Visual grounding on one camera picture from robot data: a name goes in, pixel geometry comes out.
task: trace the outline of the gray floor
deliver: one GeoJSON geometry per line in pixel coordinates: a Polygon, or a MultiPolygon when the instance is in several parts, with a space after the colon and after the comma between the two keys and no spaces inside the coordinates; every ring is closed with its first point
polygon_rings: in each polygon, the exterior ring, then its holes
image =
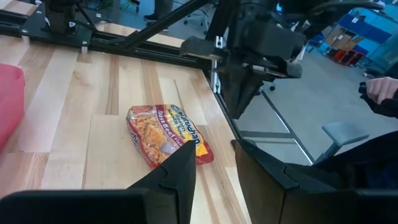
{"type": "MultiPolygon", "coordinates": [[[[374,114],[359,98],[359,83],[366,80],[362,70],[338,65],[318,52],[306,54],[301,65],[301,79],[277,80],[273,92],[268,90],[269,83],[263,89],[314,158],[332,144],[321,129],[324,124],[351,121],[366,130],[369,138],[398,130],[398,120],[374,114]]],[[[255,96],[236,124],[243,131],[287,132],[263,96],[255,96]]],[[[280,160],[308,162],[294,144],[280,143],[280,139],[253,140],[280,160]]],[[[361,143],[345,146],[339,153],[361,143]]]]}

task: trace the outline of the instant noodle package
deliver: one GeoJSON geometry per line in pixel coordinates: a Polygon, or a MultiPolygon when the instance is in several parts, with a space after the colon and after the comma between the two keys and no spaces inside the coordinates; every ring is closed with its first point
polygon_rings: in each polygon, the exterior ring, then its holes
{"type": "Polygon", "coordinates": [[[196,143],[197,165],[213,161],[210,146],[178,106],[133,106],[126,120],[134,144],[152,168],[189,140],[196,143]]]}

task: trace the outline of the metal bracket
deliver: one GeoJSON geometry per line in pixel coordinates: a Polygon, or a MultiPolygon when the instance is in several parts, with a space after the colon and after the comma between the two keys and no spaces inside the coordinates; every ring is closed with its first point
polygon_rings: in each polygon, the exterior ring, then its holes
{"type": "Polygon", "coordinates": [[[26,36],[27,30],[26,29],[22,29],[21,32],[22,32],[22,35],[21,35],[22,41],[24,42],[25,45],[29,46],[30,45],[30,38],[28,36],[26,36]]]}
{"type": "MultiPolygon", "coordinates": [[[[218,49],[223,48],[222,37],[216,37],[215,47],[218,49]]],[[[221,82],[218,78],[217,63],[218,61],[216,59],[211,60],[211,89],[214,93],[221,93],[221,82]]]]}
{"type": "Polygon", "coordinates": [[[87,46],[87,41],[83,41],[82,43],[82,46],[81,46],[81,53],[82,54],[87,54],[88,53],[88,46],[87,46]]]}

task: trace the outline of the wooden table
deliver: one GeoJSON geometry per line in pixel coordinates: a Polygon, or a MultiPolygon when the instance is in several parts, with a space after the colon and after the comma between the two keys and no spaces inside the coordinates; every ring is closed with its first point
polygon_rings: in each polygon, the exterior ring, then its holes
{"type": "MultiPolygon", "coordinates": [[[[0,0],[31,14],[35,6],[0,0]]],[[[134,29],[100,24],[127,35],[134,29]]],[[[156,35],[151,41],[179,46],[156,35]]],[[[132,105],[181,106],[212,147],[199,166],[192,223],[250,223],[240,189],[234,139],[202,71],[0,36],[0,63],[25,72],[25,117],[0,157],[0,197],[26,189],[125,189],[150,172],[125,116],[132,105]]]]}

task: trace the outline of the red pillow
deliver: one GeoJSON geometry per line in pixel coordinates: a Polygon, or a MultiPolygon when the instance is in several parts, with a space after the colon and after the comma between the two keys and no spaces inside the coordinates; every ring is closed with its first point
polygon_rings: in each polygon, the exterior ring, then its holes
{"type": "Polygon", "coordinates": [[[0,63],[0,152],[24,115],[22,69],[0,63]]]}

